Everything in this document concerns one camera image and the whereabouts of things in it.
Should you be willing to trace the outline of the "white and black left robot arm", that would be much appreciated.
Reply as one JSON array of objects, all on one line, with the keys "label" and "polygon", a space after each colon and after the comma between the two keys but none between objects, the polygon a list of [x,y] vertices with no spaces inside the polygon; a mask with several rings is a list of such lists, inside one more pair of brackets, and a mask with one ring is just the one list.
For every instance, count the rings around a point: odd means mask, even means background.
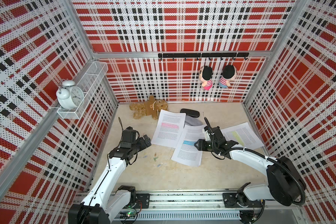
[{"label": "white and black left robot arm", "polygon": [[96,184],[79,204],[73,204],[68,212],[69,224],[110,224],[124,207],[133,207],[138,202],[134,186],[122,185],[111,193],[130,160],[150,147],[151,139],[140,136],[132,127],[122,131],[121,140],[107,155],[107,164]]}]

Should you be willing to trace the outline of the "document with pink highlight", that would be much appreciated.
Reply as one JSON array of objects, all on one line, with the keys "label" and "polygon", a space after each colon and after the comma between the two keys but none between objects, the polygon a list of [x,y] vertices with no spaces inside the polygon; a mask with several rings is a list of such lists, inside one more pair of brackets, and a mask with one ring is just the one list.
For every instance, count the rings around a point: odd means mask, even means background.
[{"label": "document with pink highlight", "polygon": [[175,148],[185,125],[186,113],[172,113],[161,110],[151,143]]}]

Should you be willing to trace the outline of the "document with blue highlight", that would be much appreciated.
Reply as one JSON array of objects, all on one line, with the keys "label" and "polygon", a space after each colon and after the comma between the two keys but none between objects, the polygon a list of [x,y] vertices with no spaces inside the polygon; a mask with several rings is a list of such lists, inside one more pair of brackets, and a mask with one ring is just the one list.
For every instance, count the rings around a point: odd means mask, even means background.
[{"label": "document with blue highlight", "polygon": [[178,141],[171,159],[180,164],[199,167],[202,160],[202,151],[199,151],[194,144],[202,139],[205,140],[205,125],[201,126],[185,126],[183,133]]}]

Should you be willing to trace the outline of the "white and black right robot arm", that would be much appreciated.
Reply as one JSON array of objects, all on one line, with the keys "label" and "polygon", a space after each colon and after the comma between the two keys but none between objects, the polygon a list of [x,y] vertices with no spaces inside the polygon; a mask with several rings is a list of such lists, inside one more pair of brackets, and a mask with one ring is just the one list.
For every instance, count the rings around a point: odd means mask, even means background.
[{"label": "white and black right robot arm", "polygon": [[274,200],[284,206],[305,204],[306,184],[290,159],[265,156],[240,146],[234,140],[228,141],[219,127],[212,127],[208,119],[205,122],[205,137],[194,144],[197,150],[211,152],[219,160],[239,161],[267,177],[267,183],[252,185],[248,182],[237,190],[236,203],[239,206],[247,207],[258,200]]}]

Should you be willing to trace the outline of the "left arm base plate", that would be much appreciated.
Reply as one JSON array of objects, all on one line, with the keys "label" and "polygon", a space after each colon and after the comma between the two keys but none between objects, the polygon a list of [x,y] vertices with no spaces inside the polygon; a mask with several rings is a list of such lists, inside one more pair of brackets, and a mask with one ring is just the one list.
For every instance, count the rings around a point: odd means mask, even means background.
[{"label": "left arm base plate", "polygon": [[148,209],[150,203],[150,194],[149,193],[136,193],[136,198],[134,200],[133,207],[136,210],[139,209]]}]

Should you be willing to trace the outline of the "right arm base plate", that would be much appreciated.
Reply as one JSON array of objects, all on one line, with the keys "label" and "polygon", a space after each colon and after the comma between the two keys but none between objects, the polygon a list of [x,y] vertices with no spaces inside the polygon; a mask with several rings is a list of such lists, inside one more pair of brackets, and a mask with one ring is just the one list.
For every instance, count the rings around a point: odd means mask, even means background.
[{"label": "right arm base plate", "polygon": [[223,202],[226,208],[261,208],[260,200],[250,201],[243,193],[223,193]]}]

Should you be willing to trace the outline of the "document with yellow highlight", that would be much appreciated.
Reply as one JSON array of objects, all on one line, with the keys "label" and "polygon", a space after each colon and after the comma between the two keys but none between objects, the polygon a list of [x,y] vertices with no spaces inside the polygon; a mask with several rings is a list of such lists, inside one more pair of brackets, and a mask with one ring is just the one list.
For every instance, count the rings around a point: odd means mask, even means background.
[{"label": "document with yellow highlight", "polygon": [[228,141],[236,141],[242,147],[252,150],[264,147],[263,142],[251,129],[248,122],[221,129],[221,132]]}]

